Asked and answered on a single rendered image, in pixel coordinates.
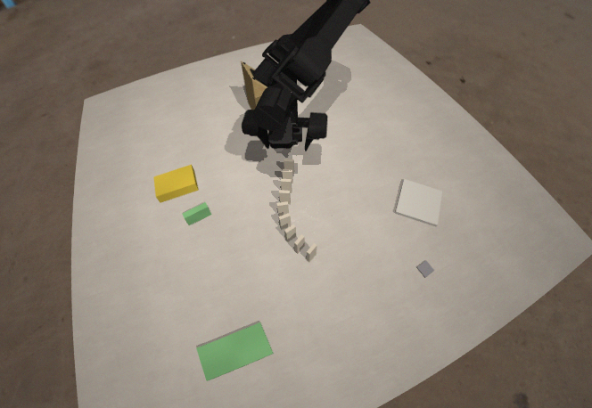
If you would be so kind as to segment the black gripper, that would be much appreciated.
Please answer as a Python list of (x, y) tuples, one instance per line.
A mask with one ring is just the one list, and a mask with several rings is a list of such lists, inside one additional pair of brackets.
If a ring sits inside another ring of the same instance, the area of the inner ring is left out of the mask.
[[(242, 122), (242, 131), (245, 135), (257, 136), (269, 148), (267, 130), (260, 127), (253, 118), (254, 110), (246, 110)], [(327, 115), (318, 112), (310, 112), (310, 118), (298, 118), (298, 99), (293, 102), (288, 111), (292, 111), (295, 123), (308, 129), (305, 151), (314, 139), (327, 137)]]

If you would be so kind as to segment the beige domino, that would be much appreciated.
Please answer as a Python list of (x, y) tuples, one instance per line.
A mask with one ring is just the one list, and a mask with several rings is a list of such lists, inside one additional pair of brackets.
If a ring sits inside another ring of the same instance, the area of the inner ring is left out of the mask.
[(292, 226), (284, 230), (284, 235), (287, 242), (291, 239), (296, 238), (296, 226), (293, 224)]
[(283, 191), (292, 193), (292, 179), (281, 179), (281, 187)]
[(290, 191), (279, 190), (279, 199), (280, 199), (280, 202), (288, 201), (288, 204), (291, 205)]
[(289, 213), (288, 201), (277, 203), (278, 215), (283, 216)]
[(293, 176), (292, 176), (292, 169), (283, 169), (283, 179), (292, 179), (293, 184)]
[(298, 254), (302, 248), (305, 246), (305, 237), (301, 235), (299, 239), (294, 242), (294, 249), (295, 252)]
[(294, 174), (294, 159), (284, 159), (284, 169), (292, 169)]
[(285, 214), (283, 216), (279, 216), (279, 224), (281, 230), (288, 228), (291, 226), (291, 216), (290, 214)]
[(307, 261), (311, 261), (317, 254), (317, 245), (314, 243), (307, 251)]

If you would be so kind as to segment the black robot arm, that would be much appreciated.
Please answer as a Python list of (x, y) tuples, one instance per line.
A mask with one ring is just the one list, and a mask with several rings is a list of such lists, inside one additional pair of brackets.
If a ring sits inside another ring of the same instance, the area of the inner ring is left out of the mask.
[[(355, 15), (369, 4), (369, 0), (326, 0), (294, 33), (282, 35), (266, 48), (262, 54), (265, 60), (255, 70), (250, 69), (267, 87), (253, 118), (268, 130), (271, 148), (289, 149), (302, 142), (302, 126), (288, 110), (296, 99), (304, 103), (313, 96), (325, 79), (333, 46)], [(297, 79), (308, 87), (306, 91), (297, 85)]]

